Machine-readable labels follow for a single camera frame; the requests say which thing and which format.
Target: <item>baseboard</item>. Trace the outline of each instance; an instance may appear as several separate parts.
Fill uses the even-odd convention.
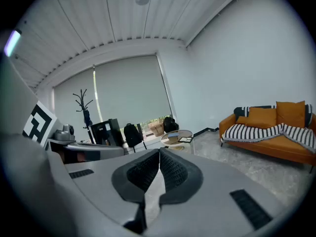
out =
[[[195,133],[193,136],[194,137],[197,137],[197,136],[199,136],[200,134],[202,134],[202,133],[204,133],[204,132],[206,132],[206,131],[211,131],[211,132],[216,132],[216,131],[218,131],[219,130],[219,128],[217,127],[217,128],[209,128],[209,127],[207,127],[207,128],[205,128],[205,129],[203,129],[203,130],[201,130],[200,132],[197,132],[197,133]]]

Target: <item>orange pillow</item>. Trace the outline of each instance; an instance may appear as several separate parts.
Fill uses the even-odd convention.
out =
[[[249,118],[246,126],[267,129],[277,124],[277,110],[268,108],[250,107]]]
[[[305,127],[305,101],[299,103],[277,102],[277,124],[285,123],[295,127]]]
[[[246,124],[248,121],[248,117],[239,116],[239,118],[236,121],[236,124]]]

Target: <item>black and white striped throw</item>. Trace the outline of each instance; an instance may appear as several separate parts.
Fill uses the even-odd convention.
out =
[[[263,105],[263,106],[251,106],[256,108],[264,108],[264,109],[276,109],[276,105]],[[250,111],[250,106],[245,107],[236,107],[234,109],[234,114],[236,116],[236,121],[240,116],[248,117]],[[313,108],[311,104],[305,105],[305,127],[308,127],[312,122],[312,116],[313,116]]]
[[[286,138],[300,144],[313,154],[316,153],[316,137],[313,130],[284,124],[282,131]]]
[[[228,128],[221,137],[221,141],[258,142],[277,137],[282,134],[283,123],[268,129],[234,124]]]

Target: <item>couch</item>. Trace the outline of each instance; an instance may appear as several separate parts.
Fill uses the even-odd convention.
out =
[[[219,136],[221,138],[222,134],[234,125],[236,122],[236,116],[235,114],[230,115],[226,119],[220,122],[219,124]],[[312,116],[312,122],[309,126],[309,129],[312,129],[313,132],[316,134],[316,115],[313,114]],[[288,138],[286,138],[284,135],[269,139],[269,140],[263,140],[260,142],[235,142],[235,141],[227,141],[226,143],[248,149],[251,151],[255,151],[257,153],[296,161],[300,163],[308,163],[312,166],[316,165],[316,154],[312,154],[310,151],[299,145],[298,143],[295,143]]]

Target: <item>coat rack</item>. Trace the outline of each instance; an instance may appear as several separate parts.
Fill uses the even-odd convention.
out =
[[[93,101],[93,99],[89,103],[84,105],[83,97],[84,97],[84,94],[85,94],[86,91],[87,90],[85,90],[84,93],[82,93],[82,89],[81,89],[80,90],[81,96],[78,96],[76,94],[73,94],[73,95],[77,96],[80,99],[80,103],[77,100],[76,100],[76,102],[80,105],[81,110],[76,111],[76,112],[82,112],[83,111],[83,118],[84,118],[84,123],[85,123],[85,127],[83,127],[83,128],[88,130],[88,134],[89,134],[89,138],[91,140],[91,143],[94,144],[91,132],[89,130],[89,126],[92,125],[92,121],[90,120],[90,114],[89,114],[88,107],[87,107],[87,105],[90,104]]]

